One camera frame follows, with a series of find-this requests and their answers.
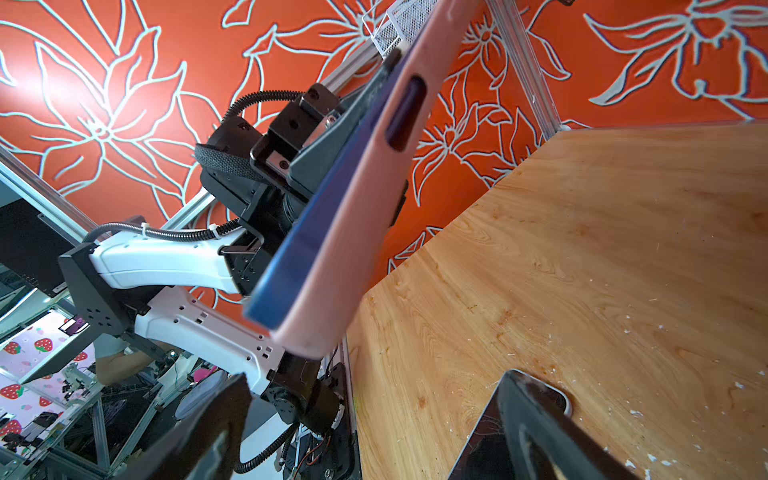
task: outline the wooden tabletop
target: wooden tabletop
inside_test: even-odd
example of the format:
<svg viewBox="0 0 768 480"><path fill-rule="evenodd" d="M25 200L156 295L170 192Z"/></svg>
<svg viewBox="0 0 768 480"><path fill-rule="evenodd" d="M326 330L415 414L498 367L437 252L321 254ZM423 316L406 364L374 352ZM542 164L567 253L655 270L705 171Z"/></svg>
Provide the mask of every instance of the wooden tabletop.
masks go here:
<svg viewBox="0 0 768 480"><path fill-rule="evenodd" d="M765 478L768 126L558 134L348 340L366 480L446 478L511 368L640 478Z"/></svg>

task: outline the wire mesh basket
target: wire mesh basket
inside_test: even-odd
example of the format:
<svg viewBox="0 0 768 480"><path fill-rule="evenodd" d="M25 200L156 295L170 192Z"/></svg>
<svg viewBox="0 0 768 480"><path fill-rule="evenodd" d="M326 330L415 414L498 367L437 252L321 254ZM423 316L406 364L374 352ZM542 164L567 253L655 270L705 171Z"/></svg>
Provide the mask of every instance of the wire mesh basket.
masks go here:
<svg viewBox="0 0 768 480"><path fill-rule="evenodd" d="M387 8L382 24L371 34L373 44L386 57L402 42L413 43L439 0L397 0Z"/></svg>

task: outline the black bracket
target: black bracket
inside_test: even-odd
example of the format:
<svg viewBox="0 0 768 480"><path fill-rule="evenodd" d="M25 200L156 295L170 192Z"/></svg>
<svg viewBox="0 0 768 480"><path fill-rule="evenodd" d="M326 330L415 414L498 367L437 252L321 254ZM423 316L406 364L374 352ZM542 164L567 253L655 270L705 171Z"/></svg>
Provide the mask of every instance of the black bracket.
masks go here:
<svg viewBox="0 0 768 480"><path fill-rule="evenodd" d="M270 384L261 398L277 407L285 423L301 422L315 433L328 432L341 401L317 378L319 370L319 360L285 353L277 371L267 375Z"/></svg>
<svg viewBox="0 0 768 480"><path fill-rule="evenodd" d="M219 250L241 295L250 295L272 260L272 255L261 248L261 240L248 238L252 240L246 245L233 244Z"/></svg>
<svg viewBox="0 0 768 480"><path fill-rule="evenodd" d="M498 385L498 410L515 480L637 480L579 429L535 382L507 372Z"/></svg>
<svg viewBox="0 0 768 480"><path fill-rule="evenodd" d="M88 323L90 336L96 338L96 333L122 336L151 358L163 361L165 352L133 331L136 315L149 312L149 301L164 286L113 289L96 272L91 262L90 255L95 250L94 243L81 243L58 258L72 301L80 316Z"/></svg>

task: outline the cable tie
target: cable tie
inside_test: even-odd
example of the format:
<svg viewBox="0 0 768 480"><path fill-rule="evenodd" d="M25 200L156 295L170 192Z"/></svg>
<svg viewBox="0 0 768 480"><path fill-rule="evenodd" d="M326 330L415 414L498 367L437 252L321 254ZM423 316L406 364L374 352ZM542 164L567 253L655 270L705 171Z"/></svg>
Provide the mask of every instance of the cable tie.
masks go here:
<svg viewBox="0 0 768 480"><path fill-rule="evenodd" d="M221 235L219 235L219 232L217 232L217 228L218 227L219 226L216 225L215 223L212 223L211 225L208 225L208 230L214 232L214 237L216 237L217 240L219 240L221 238Z"/></svg>

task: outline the pink fabric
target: pink fabric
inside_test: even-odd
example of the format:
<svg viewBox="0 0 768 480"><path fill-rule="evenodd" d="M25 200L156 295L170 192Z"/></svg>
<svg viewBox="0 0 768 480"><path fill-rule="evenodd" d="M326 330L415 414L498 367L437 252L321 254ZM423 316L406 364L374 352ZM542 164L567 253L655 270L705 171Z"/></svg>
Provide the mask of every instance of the pink fabric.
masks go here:
<svg viewBox="0 0 768 480"><path fill-rule="evenodd" d="M200 383L206 378L210 376L211 373L216 372L219 369L219 367L215 366L212 369L197 369L192 374L192 378L194 379L195 383Z"/></svg>

